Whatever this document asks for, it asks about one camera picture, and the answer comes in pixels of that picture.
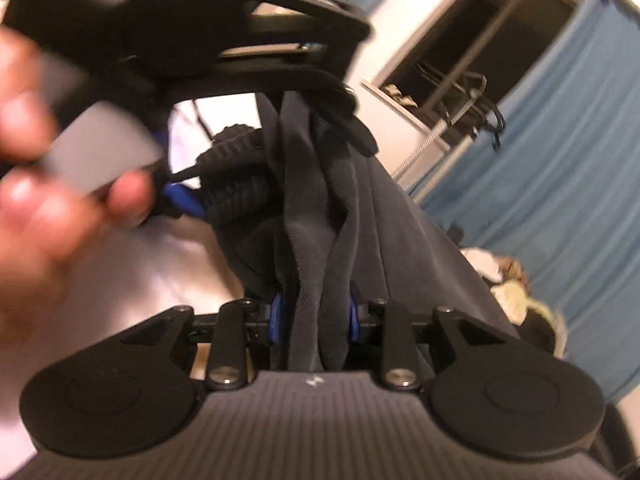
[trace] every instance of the black circular pad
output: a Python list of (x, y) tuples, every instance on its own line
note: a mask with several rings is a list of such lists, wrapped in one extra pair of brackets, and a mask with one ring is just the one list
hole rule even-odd
[(112, 458), (176, 433), (194, 409), (189, 378), (154, 346), (98, 346), (46, 368), (20, 398), (40, 446), (77, 458)]
[(526, 344), (469, 347), (431, 391), (457, 439), (511, 460), (549, 460), (590, 446), (604, 416), (598, 385)]

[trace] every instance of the blue clip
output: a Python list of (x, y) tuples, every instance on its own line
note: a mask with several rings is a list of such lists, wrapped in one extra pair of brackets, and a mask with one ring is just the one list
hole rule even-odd
[(160, 130), (153, 134), (153, 138), (164, 149), (169, 149), (169, 130)]
[(280, 342), (280, 309), (282, 307), (282, 294), (276, 294), (271, 302), (269, 311), (269, 341), (272, 343)]
[(207, 211), (196, 197), (193, 189), (183, 184), (165, 184), (162, 194), (168, 197), (185, 215), (206, 219)]
[(352, 342), (360, 339), (360, 320), (358, 319), (358, 305), (353, 298), (353, 294), (349, 296), (349, 335)]

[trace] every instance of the metal rod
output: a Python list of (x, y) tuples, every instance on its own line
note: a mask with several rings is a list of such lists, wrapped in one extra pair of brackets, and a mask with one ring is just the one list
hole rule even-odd
[(496, 14), (488, 25), (484, 28), (480, 36), (469, 46), (466, 52), (455, 64), (451, 72), (449, 72), (444, 78), (444, 81), (439, 87), (437, 87), (433, 94), (427, 99), (427, 101), (420, 107), (420, 110), (427, 112), (433, 109), (438, 101), (440, 101), (444, 94), (449, 91), (450, 86), (454, 81), (463, 74), (463, 72), (471, 65), (473, 60), (480, 54), (481, 50), (487, 46), (489, 41), (496, 35), (500, 27), (504, 24), (513, 11), (523, 0), (507, 0), (507, 2), (500, 7), (500, 11)]
[(396, 182), (400, 180), (400, 178), (406, 173), (406, 171), (414, 164), (416, 160), (420, 157), (422, 152), (426, 150), (429, 145), (431, 145), (435, 140), (439, 139), (443, 136), (444, 132), (449, 129), (449, 126), (453, 126), (456, 124), (464, 114), (469, 111), (476, 101), (482, 97), (482, 92), (486, 89), (486, 78), (482, 74), (474, 74), (475, 76), (481, 77), (480, 88), (471, 88), (469, 89), (469, 99), (464, 103), (460, 110), (458, 110), (453, 117), (449, 120), (449, 122), (444, 119), (439, 120), (436, 125), (433, 127), (433, 130), (429, 134), (429, 136), (424, 139), (422, 144), (397, 168), (392, 174), (391, 178)]

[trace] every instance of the finger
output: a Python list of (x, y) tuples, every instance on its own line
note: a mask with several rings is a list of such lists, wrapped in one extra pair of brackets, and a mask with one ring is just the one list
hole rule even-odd
[(34, 44), (0, 29), (0, 156), (33, 160), (54, 137), (55, 121), (36, 93), (41, 71)]
[(0, 104), (2, 158), (35, 160), (47, 151), (56, 130), (52, 115), (35, 92), (22, 92)]
[(27, 90), (38, 90), (42, 82), (38, 48), (8, 28), (0, 28), (0, 75), (0, 102)]
[(60, 264), (74, 261), (100, 234), (100, 206), (59, 182), (13, 170), (0, 182), (0, 217), (14, 232)]
[(148, 216), (153, 198), (151, 176), (146, 171), (132, 171), (111, 186), (107, 210), (114, 222), (134, 227)]
[(65, 285), (50, 260), (0, 222), (0, 344), (26, 339), (62, 300)]

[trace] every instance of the black wire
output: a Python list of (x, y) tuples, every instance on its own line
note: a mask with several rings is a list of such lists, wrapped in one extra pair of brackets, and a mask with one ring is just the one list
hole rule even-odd
[(215, 134), (211, 131), (207, 123), (202, 118), (197, 102), (195, 100), (192, 100), (191, 104), (193, 105), (193, 109), (196, 112), (196, 120), (198, 121), (198, 124), (203, 129), (203, 131), (207, 134), (207, 137), (209, 137), (209, 140), (213, 140), (213, 137), (215, 136)]
[(178, 171), (178, 173), (171, 173), (168, 175), (169, 182), (183, 182), (185, 180), (189, 180), (190, 178), (200, 177), (202, 173), (202, 168), (198, 164), (194, 164), (182, 171)]

